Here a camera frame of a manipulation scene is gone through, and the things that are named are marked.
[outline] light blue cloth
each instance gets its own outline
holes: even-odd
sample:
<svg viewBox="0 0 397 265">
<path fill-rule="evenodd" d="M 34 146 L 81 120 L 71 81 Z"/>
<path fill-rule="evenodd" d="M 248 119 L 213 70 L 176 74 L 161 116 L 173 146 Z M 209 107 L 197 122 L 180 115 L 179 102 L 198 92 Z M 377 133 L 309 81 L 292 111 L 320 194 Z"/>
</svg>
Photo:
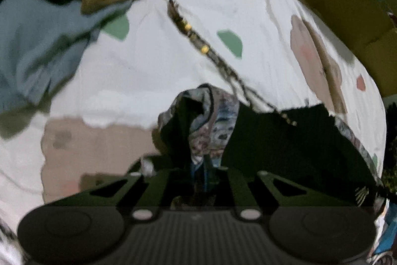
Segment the light blue cloth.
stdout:
<svg viewBox="0 0 397 265">
<path fill-rule="evenodd" d="M 100 24 L 122 14 L 131 1 L 90 15 L 81 2 L 56 5 L 46 0 L 0 3 L 0 114 L 38 104 L 76 71 L 86 47 L 96 41 Z"/>
</svg>

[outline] bed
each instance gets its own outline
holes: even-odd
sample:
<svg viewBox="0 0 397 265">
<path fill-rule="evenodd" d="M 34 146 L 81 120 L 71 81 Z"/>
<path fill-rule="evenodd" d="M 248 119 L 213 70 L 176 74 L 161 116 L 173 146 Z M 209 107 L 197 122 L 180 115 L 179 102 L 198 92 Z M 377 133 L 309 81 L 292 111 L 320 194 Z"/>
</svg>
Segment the bed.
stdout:
<svg viewBox="0 0 397 265">
<path fill-rule="evenodd" d="M 277 108 L 324 102 L 381 175 L 386 119 L 378 88 L 314 12 L 299 0 L 176 1 L 195 30 Z M 31 209 L 79 191 L 83 176 L 122 174 L 156 151 L 151 130 L 181 91 L 203 83 L 232 91 L 180 35 L 167 2 L 133 2 L 51 100 L 0 117 L 0 217 L 13 230 Z M 330 76 L 333 88 L 325 89 Z"/>
</svg>

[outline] black fabric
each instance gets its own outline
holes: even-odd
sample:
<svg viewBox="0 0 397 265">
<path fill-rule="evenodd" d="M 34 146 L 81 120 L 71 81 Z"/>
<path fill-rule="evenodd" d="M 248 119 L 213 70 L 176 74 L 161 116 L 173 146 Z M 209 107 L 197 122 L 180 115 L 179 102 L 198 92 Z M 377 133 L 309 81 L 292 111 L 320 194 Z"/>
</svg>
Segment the black fabric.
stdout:
<svg viewBox="0 0 397 265">
<path fill-rule="evenodd" d="M 393 103 L 386 109 L 386 149 L 383 161 L 383 169 L 397 167 L 397 105 Z"/>
<path fill-rule="evenodd" d="M 364 159 L 334 126 L 324 105 L 285 112 L 297 126 L 276 113 L 258 114 L 241 105 L 222 165 L 247 178 L 268 171 L 351 203 L 356 188 L 376 186 Z"/>
<path fill-rule="evenodd" d="M 171 120 L 163 126 L 160 137 L 168 149 L 168 155 L 176 168 L 190 168 L 189 129 L 193 120 L 203 114 L 202 104 L 182 98 Z"/>
</svg>

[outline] white bedsheet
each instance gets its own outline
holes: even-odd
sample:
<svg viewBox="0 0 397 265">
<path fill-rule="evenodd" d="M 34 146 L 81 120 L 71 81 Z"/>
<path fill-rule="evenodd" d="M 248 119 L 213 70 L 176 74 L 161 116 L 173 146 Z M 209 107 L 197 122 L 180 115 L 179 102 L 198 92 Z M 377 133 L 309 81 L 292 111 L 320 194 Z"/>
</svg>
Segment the white bedsheet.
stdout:
<svg viewBox="0 0 397 265">
<path fill-rule="evenodd" d="M 50 117 L 81 116 L 90 125 L 154 126 L 158 114 L 186 89 L 209 82 L 231 90 L 216 67 L 198 53 L 167 16 L 168 0 L 137 0 L 127 13 L 130 32 L 119 41 L 102 32 L 85 52 L 74 78 L 55 96 L 49 114 L 38 112 L 29 126 L 0 140 L 0 214 L 14 230 L 25 213 L 42 204 L 40 139 Z M 297 0 L 176 0 L 188 21 L 217 52 L 279 109 L 319 103 L 290 47 L 291 16 L 308 21 L 339 64 L 347 123 L 382 173 L 385 110 L 363 65 L 310 10 Z M 239 59 L 217 36 L 232 30 L 243 42 Z M 356 87 L 362 75 L 366 91 Z"/>
</svg>

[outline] floral patterned fabric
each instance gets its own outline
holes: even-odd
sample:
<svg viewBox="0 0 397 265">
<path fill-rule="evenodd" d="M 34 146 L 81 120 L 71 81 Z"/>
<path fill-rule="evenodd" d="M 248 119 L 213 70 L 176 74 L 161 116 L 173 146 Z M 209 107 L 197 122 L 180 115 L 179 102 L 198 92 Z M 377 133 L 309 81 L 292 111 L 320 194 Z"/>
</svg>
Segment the floral patterned fabric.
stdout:
<svg viewBox="0 0 397 265">
<path fill-rule="evenodd" d="M 160 114 L 158 128 L 161 131 L 174 116 L 182 98 L 202 104 L 203 113 L 191 123 L 189 147 L 193 170 L 197 171 L 208 155 L 213 167 L 221 165 L 223 151 L 233 133 L 240 103 L 237 97 L 213 86 L 202 86 L 180 93 L 171 107 Z"/>
<path fill-rule="evenodd" d="M 364 161 L 366 162 L 368 168 L 371 171 L 372 176 L 375 179 L 375 182 L 377 185 L 381 186 L 382 181 L 378 175 L 378 172 L 376 171 L 376 166 L 374 163 L 374 160 L 368 153 L 368 151 L 365 149 L 364 145 L 360 142 L 360 140 L 354 135 L 353 131 L 350 129 L 350 127 L 339 117 L 335 116 L 335 126 L 338 128 L 339 132 L 346 137 L 358 150 L 360 155 L 363 157 Z"/>
<path fill-rule="evenodd" d="M 27 256 L 22 251 L 17 236 L 0 219 L 0 264 L 24 265 L 26 262 Z"/>
</svg>

